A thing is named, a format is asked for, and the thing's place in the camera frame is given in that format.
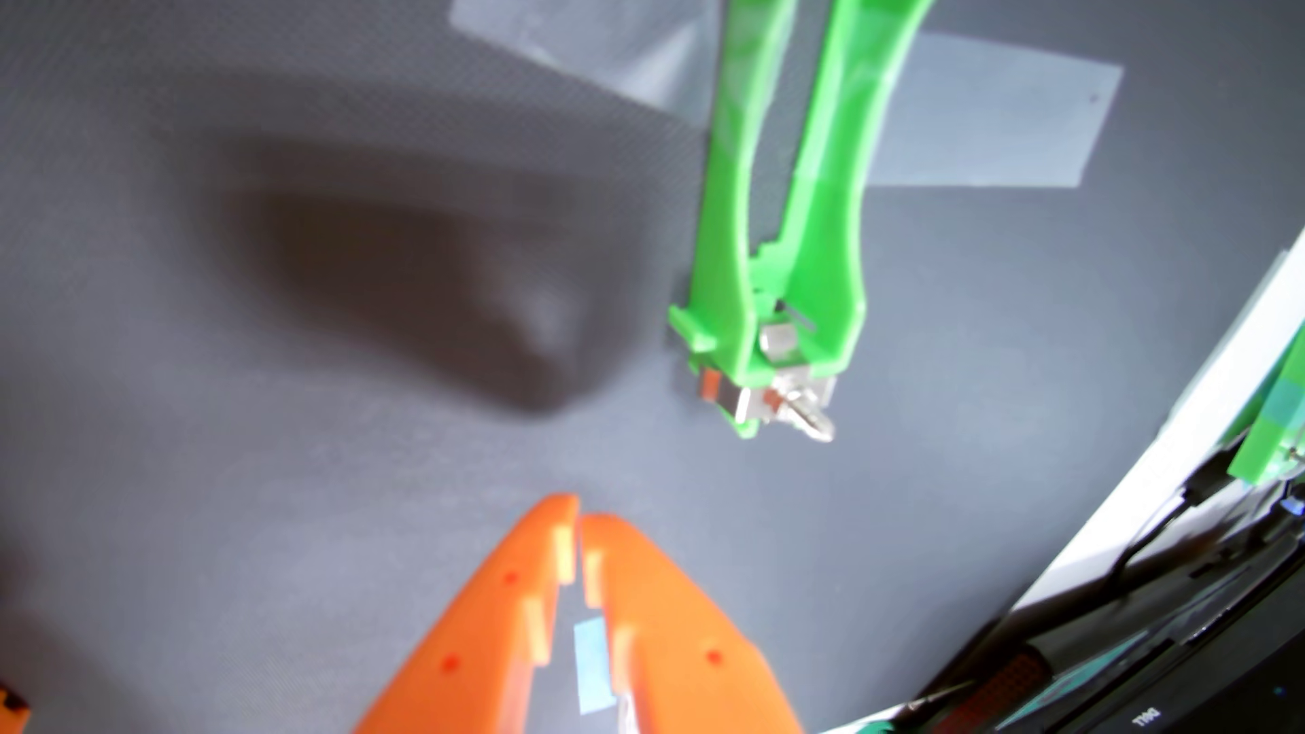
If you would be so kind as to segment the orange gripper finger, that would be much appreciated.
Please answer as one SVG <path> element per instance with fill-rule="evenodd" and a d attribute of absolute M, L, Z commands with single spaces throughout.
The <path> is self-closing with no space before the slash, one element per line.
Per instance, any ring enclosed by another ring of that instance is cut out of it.
<path fill-rule="evenodd" d="M 523 733 L 549 663 L 557 597 L 576 580 L 579 498 L 535 504 L 482 562 L 356 733 Z"/>
<path fill-rule="evenodd" d="M 803 733 L 760 646 L 633 524 L 583 517 L 583 596 L 641 733 Z"/>

